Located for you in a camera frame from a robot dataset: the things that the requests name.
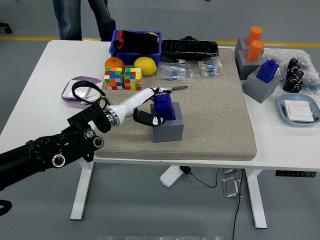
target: lemon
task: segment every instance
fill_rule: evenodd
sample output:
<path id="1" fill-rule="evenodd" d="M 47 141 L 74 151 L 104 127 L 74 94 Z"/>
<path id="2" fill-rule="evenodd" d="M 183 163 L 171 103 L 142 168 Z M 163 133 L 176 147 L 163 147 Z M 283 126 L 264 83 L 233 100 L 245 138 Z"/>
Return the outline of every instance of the lemon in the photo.
<path id="1" fill-rule="evenodd" d="M 157 65 L 155 61 L 147 56 L 139 57 L 134 61 L 133 66 L 135 68 L 141 68 L 142 75 L 151 76 L 157 71 Z"/>

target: gray floor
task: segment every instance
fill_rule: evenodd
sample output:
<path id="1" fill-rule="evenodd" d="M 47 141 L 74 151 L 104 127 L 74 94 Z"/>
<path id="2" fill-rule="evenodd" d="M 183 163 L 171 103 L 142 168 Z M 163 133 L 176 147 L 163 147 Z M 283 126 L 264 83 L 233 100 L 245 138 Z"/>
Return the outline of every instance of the gray floor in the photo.
<path id="1" fill-rule="evenodd" d="M 264 29 L 265 42 L 319 43 L 319 3 L 307 0 L 117 0 L 109 10 L 118 29 L 161 31 L 164 39 L 187 35 L 199 40 L 236 41 L 250 27 Z M 58 37 L 51 1 L 2 0 L 0 22 L 12 37 Z M 82 1 L 84 38 L 98 38 L 88 2 Z M 0 37 L 7 37 L 0 29 Z M 0 131 L 6 124 L 47 41 L 0 40 Z M 320 70 L 320 49 L 292 47 L 311 55 Z M 13 132 L 13 138 L 19 133 Z M 33 175 L 0 192 L 12 210 L 0 217 L 0 239 L 96 240 L 99 236 L 232 237 L 237 200 L 218 186 L 203 186 L 184 175 L 172 187 L 160 182 L 164 165 L 102 164 L 94 167 L 82 221 L 69 220 L 81 174 L 78 163 Z M 196 177 L 214 184 L 216 168 L 193 167 Z M 265 170 L 259 186 L 268 229 L 255 229 L 246 179 L 243 180 L 235 239 L 310 239 L 320 235 L 320 181 L 276 177 Z"/>

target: white card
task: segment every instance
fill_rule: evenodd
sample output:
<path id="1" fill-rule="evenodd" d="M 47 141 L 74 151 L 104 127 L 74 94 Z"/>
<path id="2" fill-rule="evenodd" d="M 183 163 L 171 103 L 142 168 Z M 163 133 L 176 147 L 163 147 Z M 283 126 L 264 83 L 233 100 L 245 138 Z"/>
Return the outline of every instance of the white card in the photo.
<path id="1" fill-rule="evenodd" d="M 295 122 L 314 122 L 314 118 L 307 101 L 284 100 L 288 119 Z"/>

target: orange peg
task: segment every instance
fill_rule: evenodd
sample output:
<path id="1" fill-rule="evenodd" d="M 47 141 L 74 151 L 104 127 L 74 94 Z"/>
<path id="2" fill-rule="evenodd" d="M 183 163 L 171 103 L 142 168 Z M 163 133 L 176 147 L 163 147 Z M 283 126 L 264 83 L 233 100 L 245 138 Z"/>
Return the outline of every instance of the orange peg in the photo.
<path id="1" fill-rule="evenodd" d="M 252 41 L 251 46 L 249 47 L 249 50 L 245 58 L 250 62 L 258 61 L 264 46 L 265 45 L 262 41 L 259 41 L 259 40 Z"/>
<path id="2" fill-rule="evenodd" d="M 248 46 L 251 46 L 252 41 L 260 40 L 260 37 L 262 35 L 263 29 L 259 26 L 253 26 L 250 30 L 249 36 L 246 40 L 246 44 Z"/>

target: white table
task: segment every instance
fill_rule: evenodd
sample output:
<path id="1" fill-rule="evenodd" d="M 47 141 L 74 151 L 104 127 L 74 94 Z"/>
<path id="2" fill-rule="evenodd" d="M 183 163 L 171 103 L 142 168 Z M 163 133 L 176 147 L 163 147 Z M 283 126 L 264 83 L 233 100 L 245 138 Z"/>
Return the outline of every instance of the white table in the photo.
<path id="1" fill-rule="evenodd" d="M 70 79 L 77 76 L 103 79 L 104 73 L 101 69 L 109 57 L 109 46 L 109 42 L 97 41 L 49 42 L 0 135 L 0 153 L 24 145 L 28 140 L 58 134 L 67 128 L 67 119 L 81 109 L 63 102 L 61 91 Z M 283 93 L 278 87 L 262 104 L 247 95 L 244 96 L 257 147 L 257 155 L 251 161 L 157 161 L 95 157 L 94 162 L 245 169 L 255 226 L 267 228 L 258 174 L 262 170 L 320 170 L 320 128 L 296 128 L 287 125 L 280 118 L 275 103 L 277 96 Z M 294 142 L 299 142 L 299 147 L 286 144 Z M 87 163 L 84 160 L 79 163 L 82 173 L 71 214 L 71 219 L 74 220 L 82 218 L 94 165 L 93 162 Z"/>

